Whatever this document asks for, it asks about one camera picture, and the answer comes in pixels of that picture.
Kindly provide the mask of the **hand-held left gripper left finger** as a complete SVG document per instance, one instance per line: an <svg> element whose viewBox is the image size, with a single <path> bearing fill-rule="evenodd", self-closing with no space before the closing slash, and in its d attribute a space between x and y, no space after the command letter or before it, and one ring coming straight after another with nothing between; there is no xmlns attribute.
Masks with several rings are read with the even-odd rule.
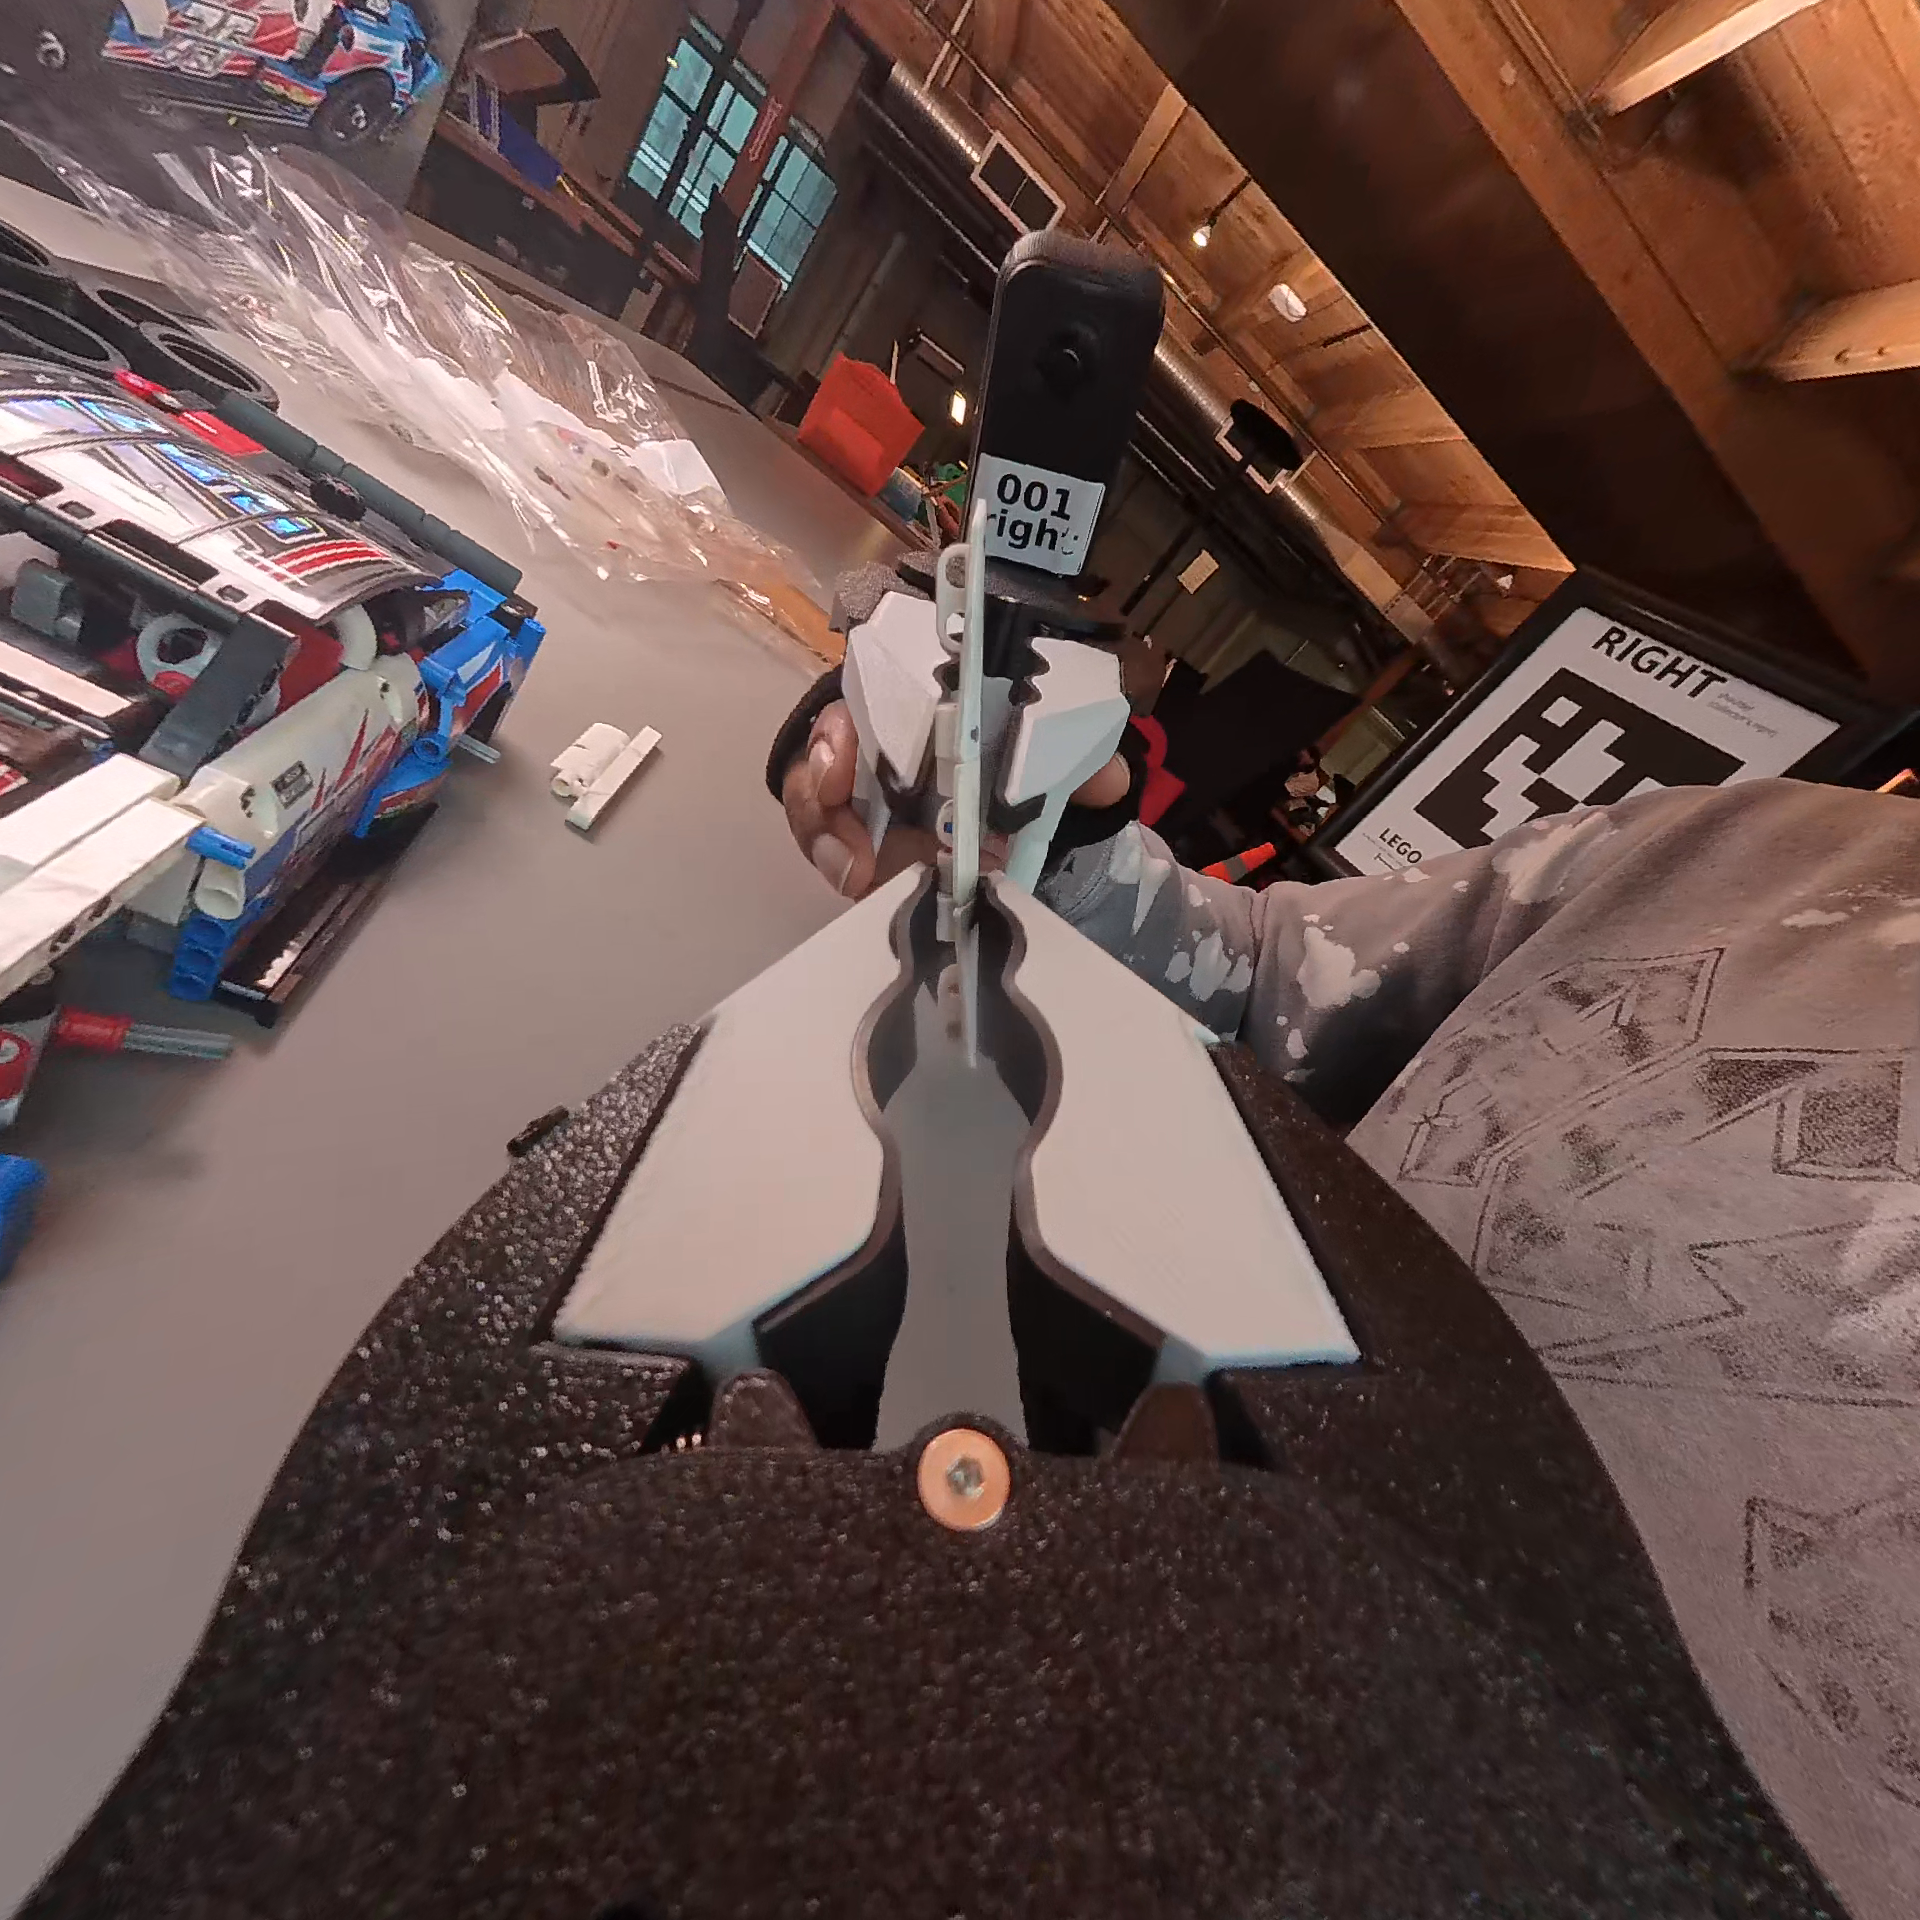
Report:
<svg viewBox="0 0 1920 1920"><path fill-rule="evenodd" d="M764 1365L758 1325L850 1260L880 1215L882 1145L857 1032L902 977L905 870L722 999L558 1309L570 1345Z"/></svg>

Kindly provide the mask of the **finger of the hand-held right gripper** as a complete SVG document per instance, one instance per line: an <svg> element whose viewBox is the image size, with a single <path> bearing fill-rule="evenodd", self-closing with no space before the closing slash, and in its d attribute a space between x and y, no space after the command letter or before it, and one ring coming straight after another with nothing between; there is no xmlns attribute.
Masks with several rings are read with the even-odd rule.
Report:
<svg viewBox="0 0 1920 1920"><path fill-rule="evenodd" d="M1131 706L1113 650L1087 639L1024 641L1011 680L987 680L983 824L1004 839L1002 873L1034 894L1067 802L1113 759Z"/></svg>
<svg viewBox="0 0 1920 1920"><path fill-rule="evenodd" d="M940 840L935 866L946 905L966 901L963 720L937 606L889 589L848 632L844 698L855 724L854 815L880 850L897 824Z"/></svg>

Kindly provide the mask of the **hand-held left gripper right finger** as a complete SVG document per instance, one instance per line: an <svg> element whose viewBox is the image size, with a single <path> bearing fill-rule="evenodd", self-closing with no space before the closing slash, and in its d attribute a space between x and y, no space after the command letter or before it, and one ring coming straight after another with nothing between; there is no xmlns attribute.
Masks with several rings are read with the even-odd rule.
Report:
<svg viewBox="0 0 1920 1920"><path fill-rule="evenodd" d="M1011 879L983 896L1040 1040L1016 1214L1054 1292L1119 1329L1126 1373L1356 1361L1207 1028Z"/></svg>

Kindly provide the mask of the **white toy panel piece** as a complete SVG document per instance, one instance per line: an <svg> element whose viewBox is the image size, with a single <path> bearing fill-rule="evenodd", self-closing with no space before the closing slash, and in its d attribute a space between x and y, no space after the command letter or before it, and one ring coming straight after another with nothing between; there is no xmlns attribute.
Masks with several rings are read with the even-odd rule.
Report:
<svg viewBox="0 0 1920 1920"><path fill-rule="evenodd" d="M943 994L948 1028L967 1066L978 1065L976 889L983 837L983 741L987 650L987 509L967 512L967 535L935 572L937 637L948 673L934 710L935 785L935 937L952 950Z"/></svg>

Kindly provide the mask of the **brick-built toy race car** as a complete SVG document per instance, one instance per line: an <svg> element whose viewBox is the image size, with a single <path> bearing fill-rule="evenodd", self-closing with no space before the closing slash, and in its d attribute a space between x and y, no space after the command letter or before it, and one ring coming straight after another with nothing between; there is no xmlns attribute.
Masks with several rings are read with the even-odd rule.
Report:
<svg viewBox="0 0 1920 1920"><path fill-rule="evenodd" d="M6 1118L121 925L278 1023L544 639L522 574L251 400L7 352Z"/></svg>

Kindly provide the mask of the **person's right forearm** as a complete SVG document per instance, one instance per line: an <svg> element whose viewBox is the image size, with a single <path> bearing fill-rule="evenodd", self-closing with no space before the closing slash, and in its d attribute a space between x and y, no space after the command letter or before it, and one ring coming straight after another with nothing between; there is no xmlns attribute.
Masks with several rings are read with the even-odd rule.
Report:
<svg viewBox="0 0 1920 1920"><path fill-rule="evenodd" d="M1054 854L1040 901L1220 1040L1249 1047L1329 1118L1402 1073L1498 962L1507 879L1494 852L1410 873L1262 892L1182 868L1137 823Z"/></svg>

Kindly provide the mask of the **grey desk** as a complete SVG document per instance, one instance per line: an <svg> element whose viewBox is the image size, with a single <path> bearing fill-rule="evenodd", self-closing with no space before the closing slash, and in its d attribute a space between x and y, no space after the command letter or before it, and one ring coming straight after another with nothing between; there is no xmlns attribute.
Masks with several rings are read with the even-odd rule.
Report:
<svg viewBox="0 0 1920 1920"><path fill-rule="evenodd" d="M518 520L463 469L275 382L307 431L508 552ZM83 1008L240 1047L63 1048L15 1135L48 1185L3 1300L6 1912L135 1754L307 1412L508 1141L841 905L761 772L809 650L713 585L519 561L547 641L502 761L455 769L286 1020L174 1005L120 938L71 967ZM582 833L548 767L598 722L664 737Z"/></svg>

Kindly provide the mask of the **red plastic bin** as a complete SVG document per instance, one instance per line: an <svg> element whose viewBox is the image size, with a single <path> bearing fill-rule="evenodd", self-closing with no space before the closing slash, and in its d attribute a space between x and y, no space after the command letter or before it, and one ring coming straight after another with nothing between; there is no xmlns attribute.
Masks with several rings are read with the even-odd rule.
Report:
<svg viewBox="0 0 1920 1920"><path fill-rule="evenodd" d="M919 420L876 364L840 352L808 404L798 444L860 496L882 490L913 446Z"/></svg>

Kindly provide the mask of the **white brick assembly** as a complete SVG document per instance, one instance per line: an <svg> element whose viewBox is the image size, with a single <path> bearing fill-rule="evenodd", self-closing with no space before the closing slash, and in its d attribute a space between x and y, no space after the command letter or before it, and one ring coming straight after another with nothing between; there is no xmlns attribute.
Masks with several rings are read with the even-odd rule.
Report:
<svg viewBox="0 0 1920 1920"><path fill-rule="evenodd" d="M598 722L551 761L551 797L568 805L568 826L592 833L602 814L641 772L660 742L660 732L641 726L627 733Z"/></svg>

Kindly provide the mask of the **paned window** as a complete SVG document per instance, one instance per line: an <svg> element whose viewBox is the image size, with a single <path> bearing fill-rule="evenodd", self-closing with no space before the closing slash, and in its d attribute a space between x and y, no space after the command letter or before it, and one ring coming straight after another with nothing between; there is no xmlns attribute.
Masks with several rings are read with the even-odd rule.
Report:
<svg viewBox="0 0 1920 1920"><path fill-rule="evenodd" d="M716 78L722 49L726 33L691 15L617 181L616 200L634 220L671 188L665 236L673 242L700 238L708 200L746 156L767 104L767 85L738 56L726 78ZM738 214L744 254L769 269L783 292L801 276L834 198L823 140L809 124L790 120Z"/></svg>

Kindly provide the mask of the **person's grey sweatshirt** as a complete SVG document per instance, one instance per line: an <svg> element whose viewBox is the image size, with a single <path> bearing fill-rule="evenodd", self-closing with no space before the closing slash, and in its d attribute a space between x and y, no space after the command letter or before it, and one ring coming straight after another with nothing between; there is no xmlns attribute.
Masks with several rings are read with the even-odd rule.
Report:
<svg viewBox="0 0 1920 1920"><path fill-rule="evenodd" d="M1857 1916L1915 1916L1915 800L1690 788L1303 910L1297 1056L1472 1263Z"/></svg>

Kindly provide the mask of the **framed marker sign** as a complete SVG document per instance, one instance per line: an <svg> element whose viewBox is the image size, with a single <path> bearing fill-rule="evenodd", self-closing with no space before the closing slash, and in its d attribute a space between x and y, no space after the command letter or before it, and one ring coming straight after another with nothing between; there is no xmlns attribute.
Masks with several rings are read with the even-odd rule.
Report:
<svg viewBox="0 0 1920 1920"><path fill-rule="evenodd" d="M1322 879L1414 876L1571 809L1766 777L1850 783L1911 706L1591 567L1303 847Z"/></svg>

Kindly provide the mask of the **clear plastic bags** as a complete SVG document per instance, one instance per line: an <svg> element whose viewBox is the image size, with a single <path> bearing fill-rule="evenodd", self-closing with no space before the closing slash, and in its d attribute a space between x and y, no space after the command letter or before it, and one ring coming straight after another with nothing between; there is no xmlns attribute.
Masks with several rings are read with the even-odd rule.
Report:
<svg viewBox="0 0 1920 1920"><path fill-rule="evenodd" d="M834 665L806 561L752 527L635 349L602 320L418 242L340 165L214 146L124 109L6 135L188 306L435 450L518 520L512 560L568 556L614 585L713 585Z"/></svg>

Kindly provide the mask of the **red pin with grey axle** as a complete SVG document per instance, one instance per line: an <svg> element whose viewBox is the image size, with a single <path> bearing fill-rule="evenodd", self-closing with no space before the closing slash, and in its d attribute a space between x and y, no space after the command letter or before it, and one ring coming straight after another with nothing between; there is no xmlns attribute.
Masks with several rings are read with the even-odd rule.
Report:
<svg viewBox="0 0 1920 1920"><path fill-rule="evenodd" d="M137 1022L129 1014L87 1013L66 1005L55 1016L52 1041L94 1053L135 1053L190 1063L222 1063L233 1056L233 1037L196 1025Z"/></svg>

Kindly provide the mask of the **printed toy car box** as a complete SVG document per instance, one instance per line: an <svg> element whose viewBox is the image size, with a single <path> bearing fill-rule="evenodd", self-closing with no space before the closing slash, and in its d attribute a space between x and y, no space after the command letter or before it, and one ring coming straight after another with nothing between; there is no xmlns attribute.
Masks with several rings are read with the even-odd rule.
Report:
<svg viewBox="0 0 1920 1920"><path fill-rule="evenodd" d="M3 15L7 81L110 81L330 156L390 140L449 74L430 4L18 1Z"/></svg>

